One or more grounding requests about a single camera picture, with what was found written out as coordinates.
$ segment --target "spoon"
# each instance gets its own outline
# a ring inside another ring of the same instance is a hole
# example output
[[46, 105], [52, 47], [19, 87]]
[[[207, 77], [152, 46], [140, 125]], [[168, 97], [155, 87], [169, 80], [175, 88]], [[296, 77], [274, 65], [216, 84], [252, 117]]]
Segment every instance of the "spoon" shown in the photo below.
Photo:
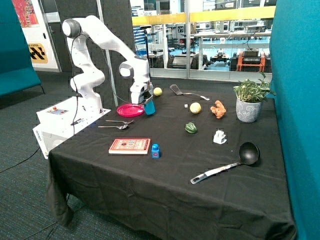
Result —
[[128, 127], [128, 124], [125, 124], [123, 126], [98, 126], [98, 128], [117, 128], [117, 129], [125, 129], [126, 127]]
[[105, 120], [105, 121], [106, 122], [116, 122], [116, 123], [130, 124], [130, 123], [132, 123], [134, 121], [134, 119], [131, 120], [131, 121], [116, 121], [116, 120]]
[[199, 176], [192, 178], [190, 181], [192, 184], [196, 184], [196, 183], [202, 181], [203, 179], [206, 179], [207, 177], [209, 177], [213, 174], [220, 173], [220, 172], [225, 171], [227, 169], [230, 169], [230, 168], [242, 165], [242, 164], [243, 165], [252, 165], [256, 161], [258, 161], [259, 156], [260, 156], [259, 148], [256, 145], [254, 145], [252, 142], [245, 142], [244, 144], [242, 144], [240, 146], [240, 149], [239, 149], [239, 157], [240, 157], [239, 162], [232, 163], [232, 164], [229, 164], [226, 166], [222, 166], [222, 167], [218, 167], [218, 168], [206, 171], [205, 173], [202, 173]]

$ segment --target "lemon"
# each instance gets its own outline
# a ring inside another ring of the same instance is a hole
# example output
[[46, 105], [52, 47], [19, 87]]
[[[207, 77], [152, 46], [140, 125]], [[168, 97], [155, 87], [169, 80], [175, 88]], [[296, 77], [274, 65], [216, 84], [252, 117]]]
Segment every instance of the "lemon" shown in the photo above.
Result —
[[194, 102], [190, 105], [190, 111], [193, 114], [198, 114], [201, 111], [201, 105], [198, 102]]
[[160, 87], [156, 87], [156, 88], [153, 90], [153, 94], [154, 94], [155, 96], [161, 96], [161, 94], [162, 94], [161, 88], [160, 88]]

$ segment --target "green pepper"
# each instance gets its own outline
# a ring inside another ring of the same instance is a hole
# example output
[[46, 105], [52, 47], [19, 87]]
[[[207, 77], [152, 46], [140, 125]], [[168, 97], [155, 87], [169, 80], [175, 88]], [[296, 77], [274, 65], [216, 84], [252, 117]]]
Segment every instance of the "green pepper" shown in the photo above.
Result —
[[193, 122], [187, 123], [184, 129], [190, 134], [195, 134], [197, 132], [197, 127]]

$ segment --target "blue panel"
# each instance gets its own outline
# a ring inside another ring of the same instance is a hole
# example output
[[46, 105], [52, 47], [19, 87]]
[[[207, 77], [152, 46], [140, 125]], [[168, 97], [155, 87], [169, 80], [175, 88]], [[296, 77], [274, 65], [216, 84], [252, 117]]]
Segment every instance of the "blue panel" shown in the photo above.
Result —
[[272, 81], [299, 240], [320, 239], [320, 1], [276, 4], [270, 41]]
[[12, 0], [1, 0], [0, 24], [19, 23]]
[[40, 85], [11, 0], [1, 0], [0, 96]]

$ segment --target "door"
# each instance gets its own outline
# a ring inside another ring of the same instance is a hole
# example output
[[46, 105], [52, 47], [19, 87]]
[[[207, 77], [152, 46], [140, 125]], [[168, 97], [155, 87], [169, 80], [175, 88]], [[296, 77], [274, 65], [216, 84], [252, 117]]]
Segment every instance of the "door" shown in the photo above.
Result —
[[48, 23], [38, 0], [12, 0], [36, 71], [61, 72]]

